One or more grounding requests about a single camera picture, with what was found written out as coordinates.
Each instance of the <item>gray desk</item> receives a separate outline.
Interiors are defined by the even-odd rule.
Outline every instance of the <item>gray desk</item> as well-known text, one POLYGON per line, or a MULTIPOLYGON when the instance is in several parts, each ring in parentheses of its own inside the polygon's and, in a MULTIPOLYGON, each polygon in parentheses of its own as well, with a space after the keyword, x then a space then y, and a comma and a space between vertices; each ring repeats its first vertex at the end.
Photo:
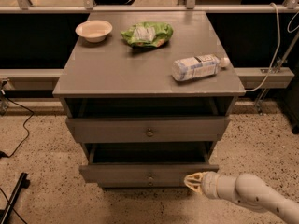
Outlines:
POLYGON ((79 38, 53 92, 89 160, 80 172, 101 187, 177 187, 185 175, 217 170, 208 159, 244 88, 229 65, 216 76, 183 83, 174 60, 225 57, 208 18, 198 11, 101 12, 112 33, 98 44, 79 38), (132 49, 120 31, 141 21, 174 28, 159 49, 132 49))

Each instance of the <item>speckled floor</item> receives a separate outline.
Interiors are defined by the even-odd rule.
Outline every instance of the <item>speckled floor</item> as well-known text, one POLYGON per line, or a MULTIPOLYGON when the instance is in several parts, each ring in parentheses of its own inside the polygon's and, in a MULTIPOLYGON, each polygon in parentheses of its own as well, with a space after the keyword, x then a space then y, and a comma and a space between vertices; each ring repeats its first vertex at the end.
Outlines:
MULTIPOLYGON (((31 134, 15 156, 0 160, 0 187, 10 196, 21 172, 31 181, 16 210, 28 223, 283 223, 271 213, 253 213, 226 201, 209 200, 187 189, 102 190, 86 184, 78 172, 87 161, 64 124, 57 102, 22 102, 36 113, 27 123, 31 134)), ((252 173, 287 198, 299 201, 299 136, 276 102, 257 114, 251 101, 237 102, 231 122, 213 152, 219 173, 252 173)), ((27 112, 12 105, 0 117, 0 147, 11 153, 25 136, 27 112)), ((6 201, 0 195, 0 209, 6 201)), ((11 215, 10 223, 21 223, 11 215)))

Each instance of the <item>drawer knob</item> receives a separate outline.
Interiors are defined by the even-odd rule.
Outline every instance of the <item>drawer knob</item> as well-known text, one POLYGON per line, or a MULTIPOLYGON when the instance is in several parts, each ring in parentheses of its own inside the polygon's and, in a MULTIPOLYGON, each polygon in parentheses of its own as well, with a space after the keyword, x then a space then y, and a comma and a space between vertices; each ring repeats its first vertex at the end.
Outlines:
POLYGON ((153 136, 152 129, 147 129, 147 137, 152 137, 152 136, 153 136))

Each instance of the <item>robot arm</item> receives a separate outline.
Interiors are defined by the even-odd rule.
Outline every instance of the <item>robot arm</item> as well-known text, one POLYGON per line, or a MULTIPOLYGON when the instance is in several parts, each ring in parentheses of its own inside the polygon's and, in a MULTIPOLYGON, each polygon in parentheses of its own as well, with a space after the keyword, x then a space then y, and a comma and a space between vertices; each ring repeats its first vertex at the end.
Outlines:
POLYGON ((210 199, 227 200, 255 212, 270 211, 286 223, 299 223, 299 204, 284 198, 256 175, 233 177, 206 172, 187 175, 184 181, 210 199))

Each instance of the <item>green chip bag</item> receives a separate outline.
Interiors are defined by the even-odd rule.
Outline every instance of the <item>green chip bag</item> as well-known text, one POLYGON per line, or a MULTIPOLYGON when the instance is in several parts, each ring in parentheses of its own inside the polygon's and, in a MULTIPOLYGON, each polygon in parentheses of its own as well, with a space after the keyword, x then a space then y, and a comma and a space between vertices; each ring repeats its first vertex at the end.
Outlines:
POLYGON ((131 47, 158 48, 167 42, 173 34, 172 27, 164 22, 145 21, 122 31, 123 39, 131 47))

